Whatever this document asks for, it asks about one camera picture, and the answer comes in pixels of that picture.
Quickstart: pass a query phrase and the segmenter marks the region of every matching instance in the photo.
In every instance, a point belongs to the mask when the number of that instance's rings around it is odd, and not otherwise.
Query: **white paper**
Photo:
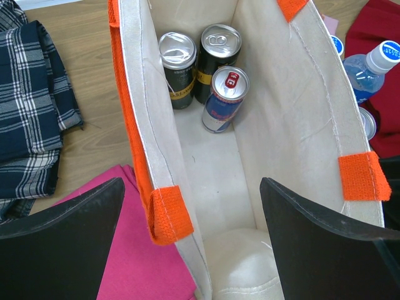
[[[77,2],[80,0],[16,0],[19,7],[28,11],[35,8],[45,8],[53,5],[60,5],[65,3]]]

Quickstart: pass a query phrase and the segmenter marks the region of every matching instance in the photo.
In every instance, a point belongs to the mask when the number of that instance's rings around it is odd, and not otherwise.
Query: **folded clothing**
[[[0,223],[27,216],[54,193],[61,131],[83,121],[45,28],[0,0]]]
[[[43,26],[0,32],[0,163],[63,146],[82,122],[63,63]]]
[[[125,197],[97,300],[190,300],[196,285],[175,245],[153,244],[131,166],[115,166],[62,203],[111,178],[122,178]]]
[[[28,23],[24,11],[13,0],[0,0],[0,31]]]
[[[400,5],[390,0],[369,0],[346,36],[346,57],[367,54],[385,40],[400,43]],[[400,64],[385,75],[382,89],[361,106],[375,118],[377,133],[370,140],[381,158],[400,155]]]

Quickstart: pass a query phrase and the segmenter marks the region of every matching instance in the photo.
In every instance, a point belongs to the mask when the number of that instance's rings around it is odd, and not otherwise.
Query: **pull tab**
[[[223,46],[226,44],[228,40],[225,36],[220,36],[218,34],[214,34],[208,37],[208,43],[210,46]]]
[[[235,72],[229,72],[229,75],[227,76],[226,80],[225,80],[225,86],[228,89],[233,89],[236,84],[239,81],[239,74],[235,73]]]

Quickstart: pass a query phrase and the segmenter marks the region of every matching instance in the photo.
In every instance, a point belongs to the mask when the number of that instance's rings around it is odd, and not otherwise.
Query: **canvas tote bag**
[[[214,23],[242,36],[250,90],[211,134],[196,100],[173,111],[158,38],[197,44]],[[152,240],[175,243],[203,299],[282,299],[259,184],[271,177],[354,219],[383,225],[390,189],[313,2],[109,0],[116,81]]]

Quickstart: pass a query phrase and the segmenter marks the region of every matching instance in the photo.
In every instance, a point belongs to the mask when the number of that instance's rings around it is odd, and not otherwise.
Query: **aluminum can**
[[[359,107],[362,125],[367,135],[368,141],[372,139],[376,134],[376,121],[374,116],[366,109]]]
[[[213,74],[222,66],[234,66],[241,46],[240,34],[227,25],[214,24],[203,31],[194,85],[194,97],[201,104],[208,99]]]
[[[189,36],[169,32],[161,37],[159,49],[172,108],[186,108],[192,103],[194,95],[196,45]]]
[[[204,127],[212,133],[225,131],[249,91],[249,78],[238,67],[222,67],[212,77],[211,95],[202,114]]]

